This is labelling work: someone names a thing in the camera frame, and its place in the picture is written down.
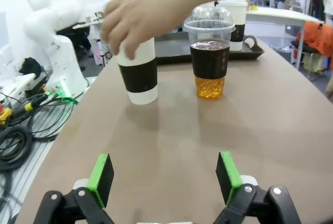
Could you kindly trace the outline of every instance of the orange jacket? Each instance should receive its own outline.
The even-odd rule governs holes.
[[[333,28],[324,23],[305,22],[304,43],[311,48],[315,48],[320,54],[329,58],[333,55]],[[301,33],[297,35],[297,41],[300,40]],[[330,70],[333,69],[333,61],[330,64]]]

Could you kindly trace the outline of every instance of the plastic cup with amber liquid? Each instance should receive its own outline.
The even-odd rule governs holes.
[[[188,32],[198,97],[217,99],[223,94],[231,33],[235,30],[230,13],[223,7],[196,7],[184,22]]]

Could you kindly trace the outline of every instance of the green pad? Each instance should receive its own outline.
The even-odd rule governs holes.
[[[108,154],[100,155],[88,180],[87,188],[94,194],[102,208],[106,207],[108,203],[113,176],[110,156]]]
[[[224,203],[228,206],[235,191],[243,184],[230,152],[221,151],[219,153],[216,175],[219,180]]]

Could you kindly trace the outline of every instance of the black tray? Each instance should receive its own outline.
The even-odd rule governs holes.
[[[169,33],[155,38],[155,49],[157,65],[188,64],[192,62],[187,32]],[[163,52],[171,53],[171,56],[164,56]],[[245,35],[242,50],[231,51],[229,60],[256,60],[264,52],[258,46],[254,36]]]

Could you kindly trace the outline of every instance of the brown table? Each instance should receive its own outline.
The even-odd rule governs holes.
[[[224,96],[195,96],[191,65],[159,67],[159,98],[134,106],[116,60],[102,71],[55,141],[17,223],[32,223],[44,193],[68,193],[110,153],[108,214],[118,224],[209,224],[223,209],[215,175],[228,150],[242,174],[286,186],[303,223],[333,215],[333,106],[263,43],[257,61],[229,64]],[[245,223],[256,223],[247,219]]]

